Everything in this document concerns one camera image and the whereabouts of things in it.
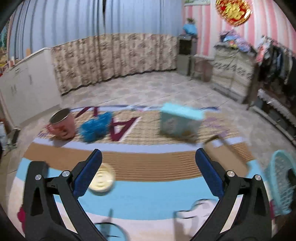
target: blue pom-pom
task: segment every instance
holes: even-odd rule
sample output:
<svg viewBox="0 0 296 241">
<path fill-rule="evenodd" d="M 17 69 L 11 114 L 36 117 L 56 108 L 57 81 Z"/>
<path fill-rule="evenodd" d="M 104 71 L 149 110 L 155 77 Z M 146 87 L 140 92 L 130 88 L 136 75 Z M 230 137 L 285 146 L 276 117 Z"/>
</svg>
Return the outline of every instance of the blue pom-pom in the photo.
<svg viewBox="0 0 296 241">
<path fill-rule="evenodd" d="M 84 141 L 94 142 L 98 138 L 108 134 L 111 119 L 112 113 L 106 112 L 84 122 L 79 128 L 79 132 L 83 136 Z"/>
</svg>

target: teal basket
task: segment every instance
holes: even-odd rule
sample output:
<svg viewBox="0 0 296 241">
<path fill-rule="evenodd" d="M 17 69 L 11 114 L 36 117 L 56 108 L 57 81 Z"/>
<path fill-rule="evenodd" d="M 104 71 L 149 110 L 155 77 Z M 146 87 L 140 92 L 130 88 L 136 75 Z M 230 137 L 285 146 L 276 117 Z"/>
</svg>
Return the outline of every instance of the teal basket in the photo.
<svg viewBox="0 0 296 241">
<path fill-rule="evenodd" d="M 277 150 L 265 170 L 270 191 L 274 199 L 275 216 L 286 215 L 291 212 L 290 204 L 294 188 L 290 186 L 288 170 L 293 169 L 296 174 L 296 163 L 292 156 L 283 150 Z"/>
</svg>

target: black speaker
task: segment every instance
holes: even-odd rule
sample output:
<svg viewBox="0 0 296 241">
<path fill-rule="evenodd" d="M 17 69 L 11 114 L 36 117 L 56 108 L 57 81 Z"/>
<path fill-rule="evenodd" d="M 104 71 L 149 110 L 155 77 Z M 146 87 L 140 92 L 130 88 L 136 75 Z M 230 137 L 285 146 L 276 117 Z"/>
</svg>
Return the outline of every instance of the black speaker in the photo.
<svg viewBox="0 0 296 241">
<path fill-rule="evenodd" d="M 190 35 L 178 36 L 178 54 L 195 55 L 197 50 L 197 38 Z"/>
</svg>

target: floor mat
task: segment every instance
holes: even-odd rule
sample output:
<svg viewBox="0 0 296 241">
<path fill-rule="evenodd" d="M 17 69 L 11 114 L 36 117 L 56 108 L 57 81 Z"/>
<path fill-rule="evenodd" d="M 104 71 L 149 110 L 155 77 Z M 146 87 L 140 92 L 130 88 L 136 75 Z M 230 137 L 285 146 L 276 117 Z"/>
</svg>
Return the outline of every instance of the floor mat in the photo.
<svg viewBox="0 0 296 241">
<path fill-rule="evenodd" d="M 74 109 L 73 114 L 84 110 Z M 117 122 L 139 118 L 118 142 L 112 142 L 109 135 L 90 144 L 82 142 L 79 135 L 71 141 L 59 141 L 46 128 L 42 129 L 22 158 L 9 197 L 8 216 L 19 231 L 22 229 L 17 211 L 22 204 L 24 181 L 31 161 L 47 162 L 49 175 L 53 177 L 63 170 L 71 170 L 93 149 L 100 149 L 103 162 L 115 170 L 116 182 L 106 194 L 88 190 L 78 200 L 102 232 L 102 224 L 109 223 L 106 235 L 111 241 L 190 240 L 217 203 L 194 159 L 195 151 L 213 135 L 224 135 L 248 163 L 248 177 L 264 176 L 239 131 L 216 108 L 204 110 L 205 120 L 196 143 L 160 135 L 160 113 L 155 107 L 102 106 L 98 111 L 112 111 Z M 92 118 L 94 112 L 96 108 L 88 108 L 76 118 L 76 125 L 79 127 Z M 65 225 L 74 231 L 60 198 L 56 196 L 55 200 Z"/>
</svg>

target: pink cup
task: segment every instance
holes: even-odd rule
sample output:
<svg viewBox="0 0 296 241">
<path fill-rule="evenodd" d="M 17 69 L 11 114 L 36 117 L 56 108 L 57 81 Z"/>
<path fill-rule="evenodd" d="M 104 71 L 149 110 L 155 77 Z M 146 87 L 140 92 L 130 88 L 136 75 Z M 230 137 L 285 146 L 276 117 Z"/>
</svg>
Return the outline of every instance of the pink cup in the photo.
<svg viewBox="0 0 296 241">
<path fill-rule="evenodd" d="M 63 140 L 73 138 L 76 134 L 76 127 L 70 109 L 61 109 L 53 114 L 46 128 L 48 132 Z"/>
</svg>

